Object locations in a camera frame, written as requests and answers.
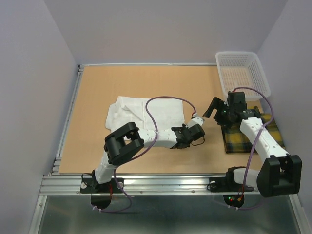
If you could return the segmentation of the white long sleeve shirt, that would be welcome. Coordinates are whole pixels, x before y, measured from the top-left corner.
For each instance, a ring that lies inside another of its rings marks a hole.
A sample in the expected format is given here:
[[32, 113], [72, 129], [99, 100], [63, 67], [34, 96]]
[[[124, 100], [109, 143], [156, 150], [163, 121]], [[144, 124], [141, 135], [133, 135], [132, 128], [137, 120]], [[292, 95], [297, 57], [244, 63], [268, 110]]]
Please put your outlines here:
[[147, 102], [147, 98], [117, 97], [109, 107], [105, 127], [113, 132], [134, 122], [140, 129], [154, 130], [154, 120], [159, 130], [166, 130], [185, 122], [181, 100], [158, 98]]

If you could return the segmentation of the yellow plaid shirt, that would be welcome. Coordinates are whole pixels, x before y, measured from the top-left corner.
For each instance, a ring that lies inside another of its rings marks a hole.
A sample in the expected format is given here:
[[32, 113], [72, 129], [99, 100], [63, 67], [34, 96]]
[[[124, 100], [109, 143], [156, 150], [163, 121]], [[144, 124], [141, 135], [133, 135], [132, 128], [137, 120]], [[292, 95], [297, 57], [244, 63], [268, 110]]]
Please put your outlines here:
[[[266, 126], [266, 129], [275, 139], [275, 141], [282, 148], [285, 148], [282, 136], [275, 120], [268, 124]], [[225, 152], [227, 154], [250, 153], [252, 144], [250, 143], [248, 138], [239, 130], [239, 126], [237, 124], [232, 125], [231, 128], [221, 126], [221, 131]]]

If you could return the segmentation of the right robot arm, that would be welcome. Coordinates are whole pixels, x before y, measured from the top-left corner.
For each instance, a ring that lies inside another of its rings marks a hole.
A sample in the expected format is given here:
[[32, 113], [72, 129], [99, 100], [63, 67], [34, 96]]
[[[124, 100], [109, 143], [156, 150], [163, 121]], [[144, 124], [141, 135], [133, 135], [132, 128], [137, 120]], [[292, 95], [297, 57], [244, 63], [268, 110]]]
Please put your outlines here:
[[231, 167], [226, 175], [211, 186], [212, 192], [235, 192], [250, 187], [263, 197], [296, 194], [300, 190], [302, 160], [283, 149], [266, 129], [258, 108], [247, 107], [244, 92], [229, 92], [223, 101], [214, 97], [203, 117], [209, 118], [216, 110], [214, 119], [218, 125], [239, 130], [252, 144], [263, 164], [259, 171], [245, 167]]

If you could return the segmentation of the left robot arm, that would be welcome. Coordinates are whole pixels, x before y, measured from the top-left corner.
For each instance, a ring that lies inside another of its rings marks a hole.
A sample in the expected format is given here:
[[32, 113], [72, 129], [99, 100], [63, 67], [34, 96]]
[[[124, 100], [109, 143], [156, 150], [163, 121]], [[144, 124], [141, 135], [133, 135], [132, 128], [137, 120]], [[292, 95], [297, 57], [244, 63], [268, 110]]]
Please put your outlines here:
[[100, 164], [92, 171], [92, 187], [97, 192], [104, 192], [108, 188], [113, 172], [119, 166], [131, 161], [141, 150], [152, 147], [167, 149], [185, 149], [203, 138], [205, 132], [203, 121], [191, 121], [181, 127], [167, 130], [139, 129], [134, 122], [129, 122], [105, 138], [104, 154]]

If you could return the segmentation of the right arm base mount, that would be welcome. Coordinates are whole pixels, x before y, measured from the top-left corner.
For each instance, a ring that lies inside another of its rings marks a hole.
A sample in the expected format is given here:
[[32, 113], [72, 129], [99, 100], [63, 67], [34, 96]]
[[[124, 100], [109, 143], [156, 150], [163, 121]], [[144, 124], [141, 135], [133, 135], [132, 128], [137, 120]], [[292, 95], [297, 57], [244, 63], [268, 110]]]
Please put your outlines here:
[[220, 192], [241, 192], [243, 189], [242, 184], [236, 183], [232, 178], [225, 176], [213, 176], [209, 178], [207, 190], [213, 193]]

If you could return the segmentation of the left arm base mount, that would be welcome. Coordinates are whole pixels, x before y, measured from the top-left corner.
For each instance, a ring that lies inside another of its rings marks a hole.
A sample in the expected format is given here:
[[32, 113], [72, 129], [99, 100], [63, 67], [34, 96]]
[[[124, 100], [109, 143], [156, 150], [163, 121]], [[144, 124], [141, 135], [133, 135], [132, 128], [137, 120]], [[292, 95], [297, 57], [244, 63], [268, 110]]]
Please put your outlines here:
[[81, 194], [121, 194], [114, 178], [109, 182], [98, 184], [93, 178], [83, 178], [80, 185]]

